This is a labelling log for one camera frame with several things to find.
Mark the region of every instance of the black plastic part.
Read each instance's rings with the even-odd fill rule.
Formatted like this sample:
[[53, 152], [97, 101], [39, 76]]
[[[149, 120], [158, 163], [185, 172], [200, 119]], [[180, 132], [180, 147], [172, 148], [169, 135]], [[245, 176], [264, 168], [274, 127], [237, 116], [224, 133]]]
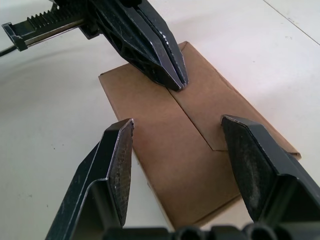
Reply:
[[230, 115], [221, 124], [234, 177], [255, 222], [275, 227], [320, 221], [320, 188], [263, 125]]
[[152, 81], [174, 91], [188, 85], [184, 57], [166, 22], [147, 0], [56, 0], [59, 8], [2, 27], [19, 51], [80, 27], [103, 34], [116, 51]]
[[125, 224], [133, 128], [127, 119], [104, 132], [74, 174], [46, 240], [94, 239]]
[[89, 0], [92, 22], [117, 52], [154, 82], [174, 91], [188, 84], [183, 55], [166, 22], [147, 0]]

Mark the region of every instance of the brown cardboard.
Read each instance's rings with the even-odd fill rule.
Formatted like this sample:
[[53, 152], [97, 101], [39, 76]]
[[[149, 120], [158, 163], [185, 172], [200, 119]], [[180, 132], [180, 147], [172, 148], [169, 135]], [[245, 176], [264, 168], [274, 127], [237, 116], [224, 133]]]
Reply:
[[127, 64], [99, 79], [119, 120], [134, 118], [133, 148], [174, 228], [201, 225], [239, 198], [220, 117], [258, 121], [286, 151], [291, 146], [187, 42], [189, 85], [168, 91]]

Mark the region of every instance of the white surface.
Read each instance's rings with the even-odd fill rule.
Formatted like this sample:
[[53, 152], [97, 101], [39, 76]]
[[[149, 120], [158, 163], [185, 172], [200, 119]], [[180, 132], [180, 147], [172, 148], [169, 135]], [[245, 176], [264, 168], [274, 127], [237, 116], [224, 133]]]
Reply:
[[[150, 2], [178, 42], [190, 41], [302, 153], [320, 184], [320, 46], [262, 0]], [[290, 7], [299, 19], [319, 17], [320, 3], [299, 4]], [[49, 7], [1, 0], [0, 23]], [[299, 27], [317, 38], [318, 22]], [[10, 44], [0, 31], [0, 49]], [[1, 239], [45, 238], [78, 164], [116, 121], [98, 75], [124, 63], [102, 36], [87, 40], [79, 30], [0, 57]], [[240, 201], [212, 223], [249, 220]], [[127, 226], [166, 226], [135, 158]]]

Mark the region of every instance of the cardboard flap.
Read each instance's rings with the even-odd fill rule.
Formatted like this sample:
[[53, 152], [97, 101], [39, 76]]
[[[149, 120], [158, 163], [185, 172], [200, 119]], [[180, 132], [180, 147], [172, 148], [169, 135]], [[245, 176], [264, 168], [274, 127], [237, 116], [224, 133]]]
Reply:
[[298, 151], [190, 43], [182, 43], [180, 49], [189, 85], [170, 93], [212, 150], [227, 151], [220, 122], [227, 114], [261, 123], [284, 150], [300, 159]]

